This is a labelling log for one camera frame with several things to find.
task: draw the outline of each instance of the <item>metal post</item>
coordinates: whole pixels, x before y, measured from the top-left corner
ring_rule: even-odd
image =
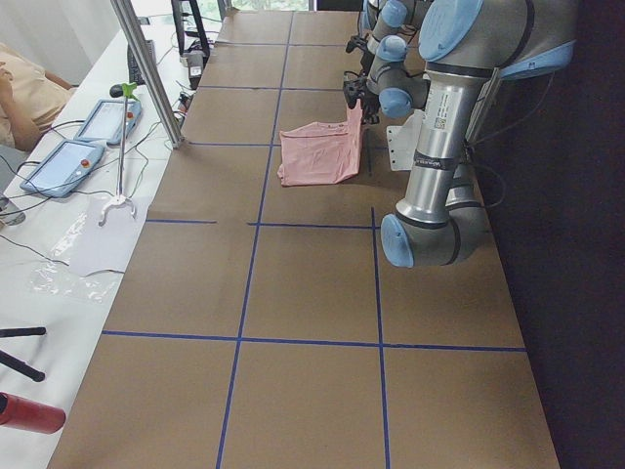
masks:
[[[132,3],[130,0],[110,0],[110,3],[126,35],[130,50],[137,60],[139,70],[146,81],[147,90],[156,106],[160,121],[165,127],[172,147],[176,149],[183,140],[183,134],[171,110],[167,94],[163,88],[163,83],[156,69],[156,64],[151,59],[149,51],[147,50],[146,38],[139,25]]]

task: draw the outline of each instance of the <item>white table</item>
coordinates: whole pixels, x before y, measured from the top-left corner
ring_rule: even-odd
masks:
[[[163,85],[171,103],[182,87],[187,86],[186,69],[180,65],[173,26],[144,26],[147,39],[154,39],[156,58]],[[108,98],[108,90],[115,83],[128,80],[126,65],[126,38],[120,31],[101,58],[76,90],[56,123],[84,119],[99,99]],[[143,105],[143,114],[127,148],[143,138],[158,115],[145,85],[135,93]],[[71,138],[78,125],[60,129]],[[54,132],[48,133],[29,160],[40,161],[61,140]],[[151,133],[140,146],[148,158],[135,197],[153,197],[163,175],[171,152],[171,145],[162,125]],[[102,164],[118,156],[118,149],[108,149]],[[136,151],[126,155],[125,187],[135,188],[146,160]],[[24,176],[32,166],[21,170]],[[95,171],[78,190],[82,192],[115,192],[117,163]],[[6,195],[23,195],[20,179],[15,178]],[[61,260],[71,256],[75,231],[85,218],[89,199],[94,195],[75,193],[67,199],[51,199],[26,211],[26,220],[15,227],[0,228],[0,235],[36,249],[42,254]],[[19,208],[42,200],[27,195],[14,199]],[[67,414],[71,409],[80,383],[100,337],[104,321],[123,275],[114,273],[78,277],[60,264],[51,264],[36,254],[16,247],[0,238],[0,327],[45,326],[45,336],[5,338],[0,350],[27,362],[46,373],[46,379],[36,383],[5,366],[0,366],[0,391],[61,407]],[[0,427],[0,467],[12,469],[45,468],[61,436],[42,435]]]

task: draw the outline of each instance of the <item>white paper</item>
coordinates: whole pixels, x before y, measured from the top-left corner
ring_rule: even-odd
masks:
[[[108,201],[92,198],[89,202],[85,226],[69,261],[70,271],[81,277],[101,271],[125,272],[146,222],[149,198],[137,197],[132,199],[137,207],[136,218],[129,206],[110,208],[106,223],[100,227],[98,222]]]

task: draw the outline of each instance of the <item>folded cloth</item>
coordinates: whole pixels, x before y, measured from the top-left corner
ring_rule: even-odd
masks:
[[[280,132],[282,164],[277,170],[283,186],[337,184],[358,174],[362,109],[347,111],[338,124],[313,122]]]

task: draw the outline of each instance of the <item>white robot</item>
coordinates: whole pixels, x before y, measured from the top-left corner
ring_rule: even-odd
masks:
[[[466,165],[465,136],[483,85],[493,73],[513,80],[551,73],[572,57],[578,0],[365,0],[363,71],[344,87],[367,122],[422,109],[405,197],[384,217],[382,243],[398,267],[449,265],[468,258],[487,229]],[[419,26],[425,75],[409,76],[404,24]]]

